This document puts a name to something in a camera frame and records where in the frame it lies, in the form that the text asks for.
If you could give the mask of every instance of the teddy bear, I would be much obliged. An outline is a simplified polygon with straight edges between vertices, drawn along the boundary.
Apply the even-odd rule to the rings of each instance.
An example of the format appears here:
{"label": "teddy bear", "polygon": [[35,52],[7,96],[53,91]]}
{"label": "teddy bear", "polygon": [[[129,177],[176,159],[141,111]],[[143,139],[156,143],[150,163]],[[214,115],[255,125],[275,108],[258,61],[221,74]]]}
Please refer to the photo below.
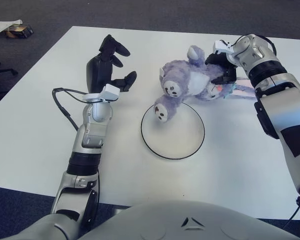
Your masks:
{"label": "teddy bear", "polygon": [[223,76],[220,65],[205,64],[205,53],[198,46],[188,49],[186,60],[174,60],[160,68],[159,80],[163,96],[154,103],[154,113],[165,123],[177,112],[178,106],[188,97],[195,96],[202,101],[225,98],[236,84],[215,85],[212,80]]}

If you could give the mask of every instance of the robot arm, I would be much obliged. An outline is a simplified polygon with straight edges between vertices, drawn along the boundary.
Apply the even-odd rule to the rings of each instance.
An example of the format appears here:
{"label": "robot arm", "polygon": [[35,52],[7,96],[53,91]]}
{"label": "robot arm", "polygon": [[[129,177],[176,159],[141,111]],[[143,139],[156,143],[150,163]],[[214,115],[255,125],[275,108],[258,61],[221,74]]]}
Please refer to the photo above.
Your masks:
{"label": "robot arm", "polygon": [[[102,147],[113,114],[110,102],[116,101],[120,92],[128,92],[137,78],[133,71],[124,79],[111,80],[113,65],[123,66],[114,53],[130,55],[111,35],[103,40],[99,51],[86,66],[89,94],[83,96],[87,103],[82,113],[83,124],[77,130],[51,214],[8,240],[75,240],[80,229],[89,230],[94,224],[99,203],[99,189],[94,188],[99,181]],[[64,108],[60,110],[69,116]]]}
{"label": "robot arm", "polygon": [[249,34],[234,44],[219,40],[213,52],[206,64],[227,64],[232,70],[242,67],[249,77],[257,98],[254,104],[257,117],[267,135],[280,139],[291,178],[300,194],[299,82],[281,65],[275,46],[265,37]]}

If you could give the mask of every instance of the gray carpet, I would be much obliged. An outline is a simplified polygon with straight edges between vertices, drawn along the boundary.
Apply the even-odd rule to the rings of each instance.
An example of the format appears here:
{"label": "gray carpet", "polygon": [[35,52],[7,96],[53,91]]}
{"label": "gray carpet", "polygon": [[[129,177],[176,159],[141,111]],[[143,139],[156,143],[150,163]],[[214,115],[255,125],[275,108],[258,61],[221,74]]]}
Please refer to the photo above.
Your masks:
{"label": "gray carpet", "polygon": [[[28,39],[0,34],[0,68],[19,72],[16,77],[0,74],[0,100],[71,26],[300,39],[300,0],[0,0],[0,21],[17,19],[35,33]],[[35,207],[29,210],[29,204],[22,204],[7,210],[5,205],[11,206],[14,198]],[[51,201],[0,188],[0,238],[48,213]],[[109,214],[100,216],[102,222]],[[268,222],[282,227],[285,221]],[[300,237],[300,221],[288,230]]]}

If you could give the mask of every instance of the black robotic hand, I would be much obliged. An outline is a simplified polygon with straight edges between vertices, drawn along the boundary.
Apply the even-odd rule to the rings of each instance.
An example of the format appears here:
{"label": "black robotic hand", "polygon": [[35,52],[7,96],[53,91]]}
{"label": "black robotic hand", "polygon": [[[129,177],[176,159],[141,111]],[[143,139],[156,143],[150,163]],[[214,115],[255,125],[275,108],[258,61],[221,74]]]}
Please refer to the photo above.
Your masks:
{"label": "black robotic hand", "polygon": [[124,79],[111,80],[111,76],[113,65],[119,68],[124,66],[114,54],[128,57],[130,52],[111,35],[104,38],[99,51],[100,53],[86,65],[86,83],[89,93],[100,93],[106,84],[119,88],[120,92],[129,91],[137,78],[135,71],[129,73]]}
{"label": "black robotic hand", "polygon": [[219,65],[224,69],[223,76],[217,77],[211,82],[215,85],[233,84],[237,80],[237,66],[228,61],[226,53],[212,53],[205,60],[205,64]]}

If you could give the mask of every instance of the white table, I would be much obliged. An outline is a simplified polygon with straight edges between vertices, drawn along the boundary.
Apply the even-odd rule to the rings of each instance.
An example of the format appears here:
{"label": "white table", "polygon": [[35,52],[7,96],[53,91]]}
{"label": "white table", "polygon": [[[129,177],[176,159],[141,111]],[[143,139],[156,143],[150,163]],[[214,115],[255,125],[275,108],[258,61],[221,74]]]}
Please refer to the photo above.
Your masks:
{"label": "white table", "polygon": [[[100,164],[100,201],[133,206],[194,200],[255,218],[289,218],[296,209],[297,192],[280,142],[263,132],[253,100],[204,104],[189,100],[206,130],[202,147],[189,158],[160,159],[141,138],[142,116],[162,94],[159,68],[186,59],[190,45],[208,55],[215,40],[234,42],[238,38],[234,35],[72,27],[0,102],[0,187],[55,196],[76,133],[51,91],[57,87],[87,91],[86,64],[98,54],[107,34],[131,52],[130,57],[118,56],[124,67],[114,67],[113,79],[133,70],[138,77],[130,92],[112,104],[114,117]],[[300,40],[271,40],[282,65],[300,81]],[[243,71],[238,75],[244,77]],[[84,105],[66,94],[59,97],[80,124]]]}

